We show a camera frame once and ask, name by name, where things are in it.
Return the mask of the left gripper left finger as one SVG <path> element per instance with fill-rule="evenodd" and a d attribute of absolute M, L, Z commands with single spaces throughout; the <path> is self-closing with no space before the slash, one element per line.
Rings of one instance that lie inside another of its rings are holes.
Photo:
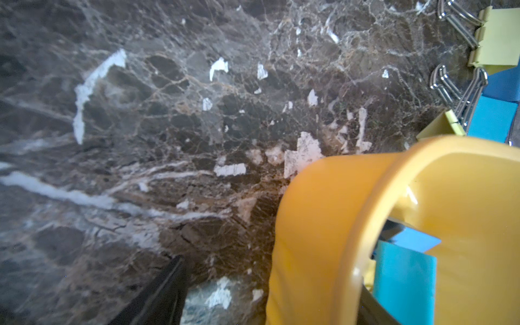
<path fill-rule="evenodd" d="M 188 292 L 185 259 L 176 255 L 111 324 L 179 324 Z"/>

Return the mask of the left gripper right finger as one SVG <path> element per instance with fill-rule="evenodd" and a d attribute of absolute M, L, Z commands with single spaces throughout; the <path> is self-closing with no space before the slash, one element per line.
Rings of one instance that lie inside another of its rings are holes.
<path fill-rule="evenodd" d="M 365 286 L 362 286 L 357 324 L 394 324 L 394 318 L 379 304 Z"/>

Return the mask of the yellow plastic storage box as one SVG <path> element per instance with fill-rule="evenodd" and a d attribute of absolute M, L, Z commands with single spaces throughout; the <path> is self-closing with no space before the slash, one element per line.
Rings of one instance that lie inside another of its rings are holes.
<path fill-rule="evenodd" d="M 322 158 L 276 215 L 268 324 L 518 324 L 519 149 Z"/>

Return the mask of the blue binder clip top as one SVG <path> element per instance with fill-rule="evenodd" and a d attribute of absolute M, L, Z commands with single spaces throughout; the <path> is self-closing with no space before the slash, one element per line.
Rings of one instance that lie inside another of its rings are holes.
<path fill-rule="evenodd" d="M 490 74 L 483 95 L 505 102 L 519 102 L 519 65 Z"/>

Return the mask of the blue binder clip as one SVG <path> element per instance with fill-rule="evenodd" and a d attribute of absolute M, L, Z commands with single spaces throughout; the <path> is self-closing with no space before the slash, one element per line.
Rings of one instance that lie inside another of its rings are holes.
<path fill-rule="evenodd" d="M 391 220 L 385 222 L 379 240 L 419 253 L 426 253 L 441 243 L 439 238 Z"/>
<path fill-rule="evenodd" d="M 483 95 L 505 102 L 519 102 L 519 65 L 490 74 Z"/>

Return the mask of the yellow binder clip top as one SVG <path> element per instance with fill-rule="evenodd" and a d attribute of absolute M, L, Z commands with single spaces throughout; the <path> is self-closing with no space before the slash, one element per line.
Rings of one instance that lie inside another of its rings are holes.
<path fill-rule="evenodd" d="M 468 43 L 468 67 L 486 69 L 491 75 L 518 65 L 519 8 L 495 9 L 490 5 L 474 16 L 456 1 L 440 0 L 437 16 Z"/>

